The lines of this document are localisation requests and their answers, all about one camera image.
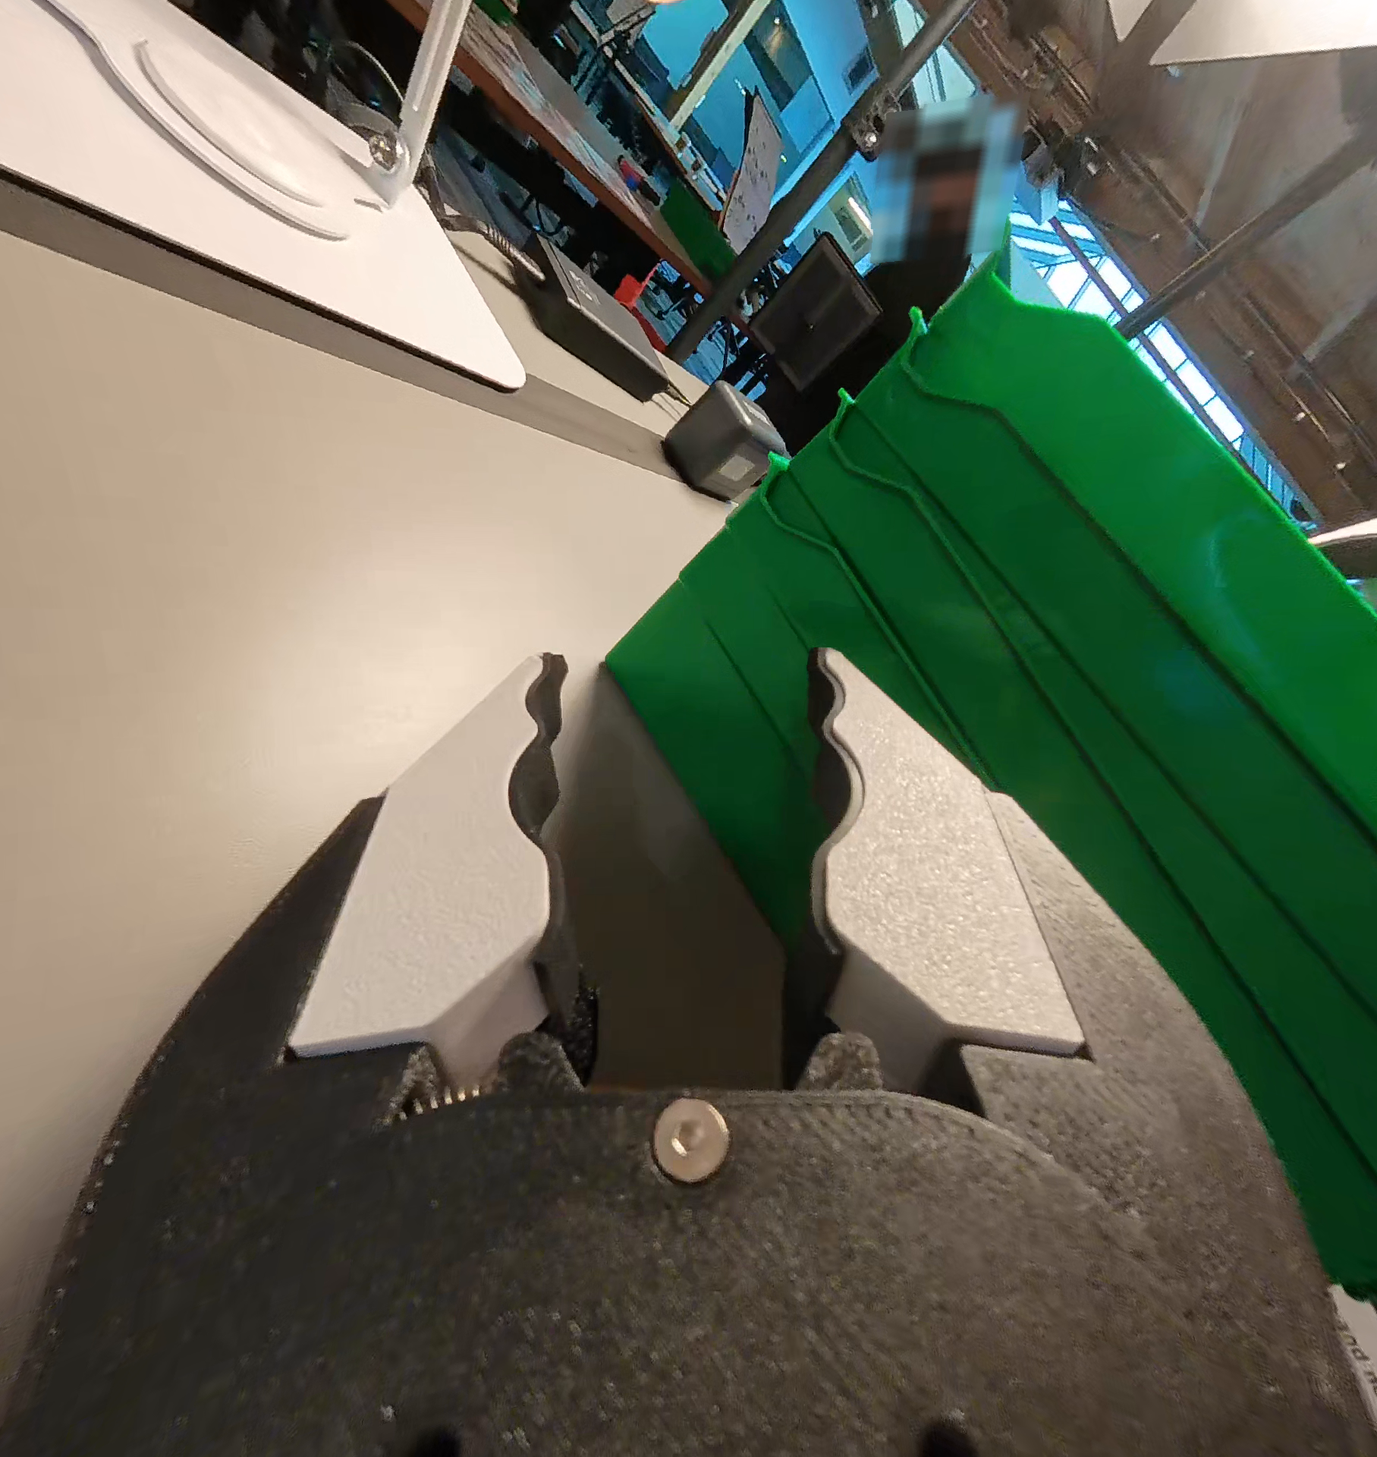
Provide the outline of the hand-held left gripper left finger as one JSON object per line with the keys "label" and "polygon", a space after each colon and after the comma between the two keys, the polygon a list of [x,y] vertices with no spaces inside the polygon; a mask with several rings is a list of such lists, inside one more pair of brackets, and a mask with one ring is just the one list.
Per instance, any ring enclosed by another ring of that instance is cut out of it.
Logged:
{"label": "hand-held left gripper left finger", "polygon": [[590,1076],[596,995],[546,843],[566,676],[560,654],[528,655],[387,789],[293,1054],[427,1044],[447,1087],[484,1087],[509,1039],[546,1028]]}

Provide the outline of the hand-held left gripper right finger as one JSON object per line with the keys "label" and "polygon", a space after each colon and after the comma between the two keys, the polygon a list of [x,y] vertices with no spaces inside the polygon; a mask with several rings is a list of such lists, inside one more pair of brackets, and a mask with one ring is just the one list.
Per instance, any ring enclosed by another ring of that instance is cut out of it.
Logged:
{"label": "hand-held left gripper right finger", "polygon": [[828,835],[811,866],[819,1008],[884,1084],[965,1046],[1077,1058],[1085,1036],[980,779],[846,654],[811,662]]}

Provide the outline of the grey cube charger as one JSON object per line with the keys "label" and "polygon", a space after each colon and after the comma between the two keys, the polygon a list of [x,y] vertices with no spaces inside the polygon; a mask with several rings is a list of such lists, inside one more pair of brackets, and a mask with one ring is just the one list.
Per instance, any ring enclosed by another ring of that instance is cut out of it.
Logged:
{"label": "grey cube charger", "polygon": [[766,412],[723,381],[706,389],[662,444],[685,485],[723,503],[747,498],[790,455]]}

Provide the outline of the black monitor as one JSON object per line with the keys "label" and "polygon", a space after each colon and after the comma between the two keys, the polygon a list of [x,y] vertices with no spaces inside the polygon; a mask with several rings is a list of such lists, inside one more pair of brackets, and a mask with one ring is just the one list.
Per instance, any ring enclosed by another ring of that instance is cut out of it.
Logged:
{"label": "black monitor", "polygon": [[820,233],[752,314],[749,338],[803,393],[880,317],[879,301],[838,239]]}

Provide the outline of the white metal stand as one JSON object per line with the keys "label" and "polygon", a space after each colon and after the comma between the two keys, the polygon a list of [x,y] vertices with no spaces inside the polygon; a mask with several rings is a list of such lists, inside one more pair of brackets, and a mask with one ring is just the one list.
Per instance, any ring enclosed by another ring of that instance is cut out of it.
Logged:
{"label": "white metal stand", "polygon": [[365,139],[173,3],[0,1],[0,179],[498,390],[527,371]]}

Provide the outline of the black power adapter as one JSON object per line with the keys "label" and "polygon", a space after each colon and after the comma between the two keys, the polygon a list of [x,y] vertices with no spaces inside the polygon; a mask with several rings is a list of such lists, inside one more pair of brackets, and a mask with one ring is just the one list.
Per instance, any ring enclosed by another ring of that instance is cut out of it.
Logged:
{"label": "black power adapter", "polygon": [[541,233],[520,257],[528,309],[554,343],[638,400],[669,389],[662,355],[635,312]]}

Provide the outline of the whiteboard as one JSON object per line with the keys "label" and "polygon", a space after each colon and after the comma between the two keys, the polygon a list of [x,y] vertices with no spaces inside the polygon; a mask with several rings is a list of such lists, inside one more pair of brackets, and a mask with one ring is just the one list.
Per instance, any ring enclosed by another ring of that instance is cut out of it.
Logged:
{"label": "whiteboard", "polygon": [[742,157],[720,212],[720,232],[739,255],[768,219],[777,189],[784,141],[763,92],[749,100]]}

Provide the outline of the long wooden workbench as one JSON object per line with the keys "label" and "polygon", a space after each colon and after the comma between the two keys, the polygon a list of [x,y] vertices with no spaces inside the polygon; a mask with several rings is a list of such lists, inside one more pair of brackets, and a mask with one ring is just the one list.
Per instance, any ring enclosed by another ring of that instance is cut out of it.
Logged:
{"label": "long wooden workbench", "polygon": [[609,255],[606,289],[625,278],[644,281],[666,263],[698,297],[712,292],[662,209],[627,187],[614,139],[533,46],[473,5],[452,71],[470,92],[451,86],[446,127],[566,225],[570,257],[585,265],[598,252]]}

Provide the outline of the metal pole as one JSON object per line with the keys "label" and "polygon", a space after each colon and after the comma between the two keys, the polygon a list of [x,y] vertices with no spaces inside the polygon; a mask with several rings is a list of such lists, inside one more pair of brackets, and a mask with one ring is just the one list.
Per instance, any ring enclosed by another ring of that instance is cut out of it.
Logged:
{"label": "metal pole", "polygon": [[771,263],[784,241],[815,209],[819,200],[836,184],[853,159],[873,162],[880,155],[888,120],[899,112],[907,87],[974,5],[974,1],[947,1],[923,11],[922,28],[898,54],[888,76],[874,82],[855,101],[788,192],[773,203],[766,220],[736,254],[733,265],[711,285],[703,301],[687,314],[668,344],[669,360],[684,365],[711,328],[734,312],[754,278]]}

